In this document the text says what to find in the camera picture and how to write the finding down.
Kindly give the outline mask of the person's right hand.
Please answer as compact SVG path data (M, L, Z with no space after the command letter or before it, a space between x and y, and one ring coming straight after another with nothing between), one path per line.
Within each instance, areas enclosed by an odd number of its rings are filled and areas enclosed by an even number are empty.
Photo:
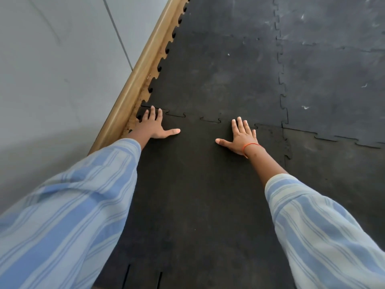
M245 128L245 134L238 132L237 118L231 121L231 127L233 132L233 146L228 148L232 152L243 155L246 157L245 150L249 146L260 146L257 139L253 139L252 130L246 120L242 120Z

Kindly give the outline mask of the person's left hand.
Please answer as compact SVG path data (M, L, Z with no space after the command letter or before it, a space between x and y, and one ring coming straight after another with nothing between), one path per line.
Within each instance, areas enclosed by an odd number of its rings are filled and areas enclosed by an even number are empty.
M147 126L152 130L151 139L163 139L162 131L165 130L162 126L163 111L161 108L156 109L156 120L151 121L149 120L150 109L145 111L142 117L142 121L139 123L139 126Z

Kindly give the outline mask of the black interlocking floor mat tile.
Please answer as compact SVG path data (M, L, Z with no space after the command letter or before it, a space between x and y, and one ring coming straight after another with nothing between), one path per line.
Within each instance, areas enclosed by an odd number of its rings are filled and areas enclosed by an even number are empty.
M341 204L385 251L385 148L357 145L352 139L317 139L291 129L283 135L291 148L286 170Z
M217 145L231 124L163 115L181 133L150 140L123 233L98 289L294 289L264 186Z
M281 40L285 129L385 148L385 50Z
M276 0L280 38L385 51L385 0Z
M279 83L280 48L274 37L178 32L166 49L159 76L149 86L150 98L142 106L212 122L238 116L271 126L287 122Z

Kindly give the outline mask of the person's right forearm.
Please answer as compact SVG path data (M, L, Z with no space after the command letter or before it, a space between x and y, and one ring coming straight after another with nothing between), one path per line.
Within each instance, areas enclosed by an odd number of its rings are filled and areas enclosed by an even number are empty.
M275 175L288 174L262 146L249 146L245 153L257 172L263 187Z

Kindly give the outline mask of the person's left forearm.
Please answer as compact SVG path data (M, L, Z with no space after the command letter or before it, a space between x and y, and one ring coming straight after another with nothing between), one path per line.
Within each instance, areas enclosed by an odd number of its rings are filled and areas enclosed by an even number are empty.
M152 137L152 130L147 126L138 125L134 130L129 132L126 137L128 139L137 141L141 147L141 150L143 150Z

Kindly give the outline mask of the wooden baseboard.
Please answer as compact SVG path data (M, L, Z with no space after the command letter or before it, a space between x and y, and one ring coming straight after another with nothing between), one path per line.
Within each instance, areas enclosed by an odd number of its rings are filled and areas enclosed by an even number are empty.
M118 39L132 68L122 91L96 137L88 155L128 134L134 129L142 101L148 101L148 87L172 33L179 26L189 0L103 0Z

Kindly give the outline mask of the person's right striped sleeve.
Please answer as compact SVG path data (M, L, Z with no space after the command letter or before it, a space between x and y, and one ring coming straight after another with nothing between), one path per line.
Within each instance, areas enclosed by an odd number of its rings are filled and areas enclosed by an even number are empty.
M289 174L265 196L296 289L385 289L385 252L344 207Z

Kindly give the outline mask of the person's striped sleeve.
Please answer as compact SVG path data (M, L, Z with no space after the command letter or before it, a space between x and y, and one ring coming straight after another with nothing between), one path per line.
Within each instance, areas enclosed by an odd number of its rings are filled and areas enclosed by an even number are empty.
M91 289L126 223L141 146L121 139L0 215L0 289Z
M385 289L385 252L344 207L289 174L265 196L296 289Z

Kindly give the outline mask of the person's left striped sleeve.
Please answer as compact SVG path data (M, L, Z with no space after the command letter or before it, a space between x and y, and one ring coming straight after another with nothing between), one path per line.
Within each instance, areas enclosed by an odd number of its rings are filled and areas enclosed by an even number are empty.
M0 215L0 289L91 289L126 223L141 146L121 139Z

